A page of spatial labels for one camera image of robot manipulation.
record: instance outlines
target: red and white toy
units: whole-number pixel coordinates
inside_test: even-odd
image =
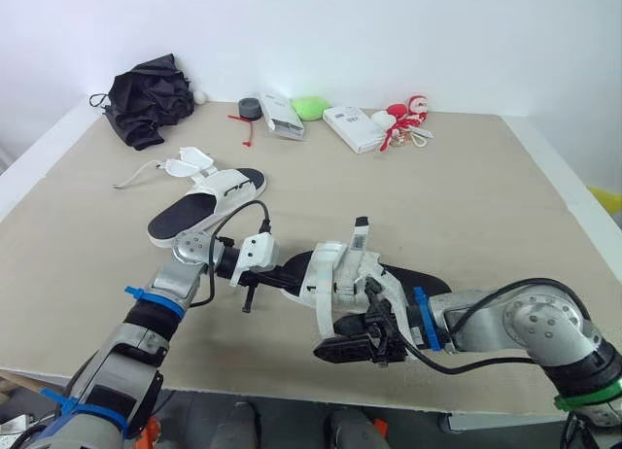
[[[427,117],[428,98],[421,94],[411,96],[407,105],[393,104],[386,110],[373,114],[371,119],[387,133],[380,151],[387,151],[390,144],[402,146],[409,141],[419,148],[426,146],[428,144],[426,138],[431,138],[432,135],[419,127]]]

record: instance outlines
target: black tape roll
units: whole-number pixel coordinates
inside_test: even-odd
[[[237,107],[240,117],[248,119],[249,121],[261,119],[261,106],[256,98],[245,97],[244,99],[240,99],[237,103]]]

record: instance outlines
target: small white ball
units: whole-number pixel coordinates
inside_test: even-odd
[[[207,102],[207,94],[200,90],[193,91],[192,98],[194,99],[194,104],[196,104],[197,106],[200,106],[201,104],[205,104]]]

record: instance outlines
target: green ball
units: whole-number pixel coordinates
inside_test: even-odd
[[[292,101],[292,107],[302,121],[318,121],[322,113],[330,107],[320,96],[299,97]]]

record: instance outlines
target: black umbrella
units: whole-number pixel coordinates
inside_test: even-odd
[[[144,150],[164,142],[157,133],[161,125],[174,125],[194,111],[189,84],[172,53],[141,63],[115,77],[104,114],[127,146]],[[93,104],[98,95],[102,100]],[[90,104],[98,106],[105,97],[93,94]]]

